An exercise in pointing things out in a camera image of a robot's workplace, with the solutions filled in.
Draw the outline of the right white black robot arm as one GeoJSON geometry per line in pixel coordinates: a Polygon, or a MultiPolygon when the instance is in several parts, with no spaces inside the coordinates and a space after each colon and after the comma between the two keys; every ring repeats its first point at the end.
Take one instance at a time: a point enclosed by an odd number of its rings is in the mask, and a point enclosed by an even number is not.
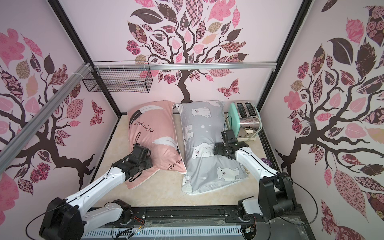
{"type": "Polygon", "coordinates": [[[216,143],[214,155],[237,161],[259,181],[258,196],[244,199],[240,203],[245,214],[256,214],[272,220],[297,209],[291,179],[265,164],[246,143],[216,143]]]}

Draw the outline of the grey polar bear pillow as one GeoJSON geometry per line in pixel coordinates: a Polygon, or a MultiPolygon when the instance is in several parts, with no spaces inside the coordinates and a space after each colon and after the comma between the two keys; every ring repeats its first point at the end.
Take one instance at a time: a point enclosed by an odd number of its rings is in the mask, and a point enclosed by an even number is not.
{"type": "Polygon", "coordinates": [[[221,133],[225,129],[224,106],[222,101],[176,105],[185,145],[187,173],[182,184],[185,194],[213,192],[248,178],[238,162],[214,155],[215,144],[222,141],[221,133]]]}

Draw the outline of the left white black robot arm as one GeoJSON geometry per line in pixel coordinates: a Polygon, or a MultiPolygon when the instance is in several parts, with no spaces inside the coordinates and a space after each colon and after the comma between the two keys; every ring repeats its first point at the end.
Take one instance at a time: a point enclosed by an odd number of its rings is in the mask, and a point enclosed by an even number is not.
{"type": "Polygon", "coordinates": [[[45,240],[79,240],[88,232],[105,224],[128,223],[131,206],[114,200],[103,208],[91,208],[118,185],[135,181],[143,171],[153,167],[151,150],[135,144],[131,153],[113,163],[110,169],[77,193],[66,199],[52,200],[44,214],[39,235],[45,240]]]}

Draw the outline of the pink good night pillow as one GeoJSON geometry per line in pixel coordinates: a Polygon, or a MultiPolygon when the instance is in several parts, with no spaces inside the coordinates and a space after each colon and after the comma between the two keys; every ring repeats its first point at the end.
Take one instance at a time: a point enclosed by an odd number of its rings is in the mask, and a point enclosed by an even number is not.
{"type": "Polygon", "coordinates": [[[140,144],[148,148],[153,163],[152,168],[144,170],[135,180],[126,181],[128,189],[136,189],[160,170],[187,173],[173,119],[174,106],[171,101],[149,102],[128,112],[130,145],[140,144]]]}

